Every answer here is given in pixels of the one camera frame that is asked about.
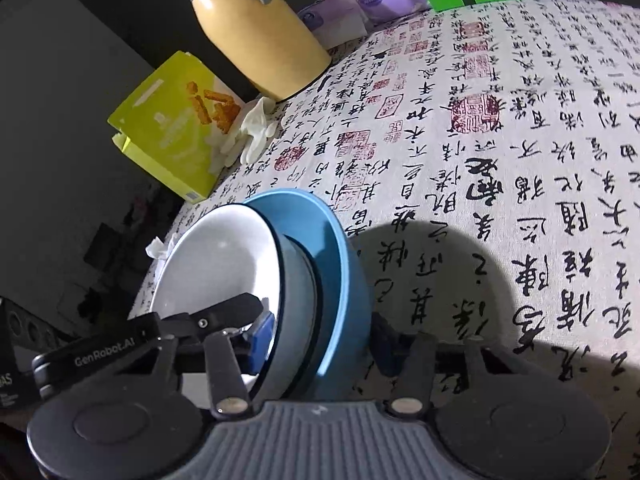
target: gray ribbed panel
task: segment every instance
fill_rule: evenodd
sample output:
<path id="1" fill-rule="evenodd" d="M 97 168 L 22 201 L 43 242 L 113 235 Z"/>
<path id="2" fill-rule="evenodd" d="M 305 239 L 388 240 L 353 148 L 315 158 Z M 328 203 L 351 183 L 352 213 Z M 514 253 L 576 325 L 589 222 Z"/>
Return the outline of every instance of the gray ribbed panel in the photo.
<path id="1" fill-rule="evenodd" d="M 427 429 L 373 402 L 267 402 L 248 421 L 217 425 L 166 480 L 462 480 Z"/>

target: white bowl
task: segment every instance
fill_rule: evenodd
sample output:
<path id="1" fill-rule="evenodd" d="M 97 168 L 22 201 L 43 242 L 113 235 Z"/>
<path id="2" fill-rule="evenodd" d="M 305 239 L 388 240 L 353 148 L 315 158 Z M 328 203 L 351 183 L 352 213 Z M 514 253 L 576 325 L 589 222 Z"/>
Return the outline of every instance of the white bowl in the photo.
<path id="1" fill-rule="evenodd" d="M 316 290 L 302 250 L 277 234 L 259 213 L 230 204 L 198 220 L 169 256 L 151 310 L 161 318 L 192 314 L 243 292 L 257 296 L 273 312 L 275 327 L 259 379 L 242 378 L 255 402 L 277 399 L 308 346 Z M 205 374 L 184 374 L 182 393 L 200 408 L 210 406 Z"/>

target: crumpled white tissue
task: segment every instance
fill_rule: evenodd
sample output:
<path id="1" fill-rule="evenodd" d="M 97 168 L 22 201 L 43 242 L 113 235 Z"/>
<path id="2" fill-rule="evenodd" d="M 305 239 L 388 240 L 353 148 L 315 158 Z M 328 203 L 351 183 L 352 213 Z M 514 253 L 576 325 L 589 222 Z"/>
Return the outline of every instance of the crumpled white tissue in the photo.
<path id="1" fill-rule="evenodd" d="M 244 105 L 226 134 L 220 153 L 226 156 L 225 166 L 231 167 L 238 156 L 240 164 L 253 164 L 260 158 L 268 139 L 276 133 L 278 121 L 269 121 L 267 115 L 273 113 L 275 101 L 260 97 Z"/>
<path id="2" fill-rule="evenodd" d="M 162 274 L 162 270 L 164 269 L 164 264 L 166 263 L 167 258 L 174 251 L 178 238 L 180 238 L 178 233 L 174 233 L 171 235 L 171 238 L 169 238 L 169 241 L 165 243 L 160 238 L 156 237 L 151 240 L 151 243 L 148 246 L 146 246 L 146 254 L 150 258 L 157 260 L 156 270 L 154 271 L 154 284 L 158 283 L 160 274 Z"/>

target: tablecloth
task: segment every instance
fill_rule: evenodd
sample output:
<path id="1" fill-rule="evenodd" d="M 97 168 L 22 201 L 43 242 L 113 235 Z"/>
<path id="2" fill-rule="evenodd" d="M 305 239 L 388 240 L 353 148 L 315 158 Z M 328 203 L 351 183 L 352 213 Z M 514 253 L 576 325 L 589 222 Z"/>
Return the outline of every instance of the tablecloth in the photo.
<path id="1" fill-rule="evenodd" d="M 578 384 L 612 423 L 598 478 L 640 478 L 640 10 L 425 12 L 334 57 L 279 105 L 260 160 L 185 205 L 171 233 L 264 190 L 308 190 L 337 214 L 395 328 L 498 337 Z M 152 277 L 132 314 L 148 311 Z M 357 379 L 356 396 L 392 386 L 372 365 Z M 455 393 L 456 377 L 436 386 Z"/>

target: black circular disc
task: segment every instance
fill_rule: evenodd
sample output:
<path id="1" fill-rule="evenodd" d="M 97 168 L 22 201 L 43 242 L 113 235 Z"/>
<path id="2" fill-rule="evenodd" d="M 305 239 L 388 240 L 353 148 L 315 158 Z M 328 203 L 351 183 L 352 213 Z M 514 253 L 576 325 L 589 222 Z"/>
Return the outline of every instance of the black circular disc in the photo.
<path id="1" fill-rule="evenodd" d="M 46 402 L 27 436 L 40 467 L 65 480 L 133 480 L 177 465 L 200 438 L 200 410 L 148 376 L 119 375 Z"/>
<path id="2" fill-rule="evenodd" d="M 540 376 L 487 376 L 435 422 L 463 465 L 500 480 L 581 478 L 610 440 L 607 417 L 586 394 Z"/>

